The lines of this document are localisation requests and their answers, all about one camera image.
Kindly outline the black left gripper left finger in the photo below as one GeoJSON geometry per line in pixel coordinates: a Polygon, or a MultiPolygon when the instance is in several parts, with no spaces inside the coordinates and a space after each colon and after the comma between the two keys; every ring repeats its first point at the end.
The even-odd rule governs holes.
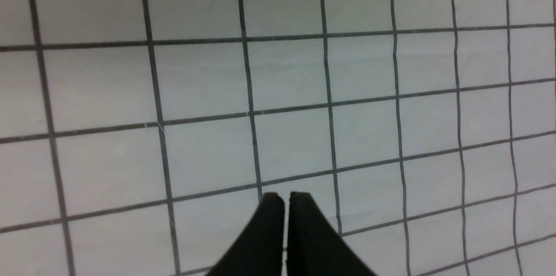
{"type": "Polygon", "coordinates": [[[209,276],[280,276],[285,203],[277,193],[264,193],[252,218],[209,276]]]}

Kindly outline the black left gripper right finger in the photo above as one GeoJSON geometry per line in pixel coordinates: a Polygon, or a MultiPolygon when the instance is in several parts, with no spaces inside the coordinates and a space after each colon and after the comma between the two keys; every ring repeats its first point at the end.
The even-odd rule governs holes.
{"type": "Polygon", "coordinates": [[[288,276],[374,276],[335,232],[310,193],[289,200],[288,276]]]}

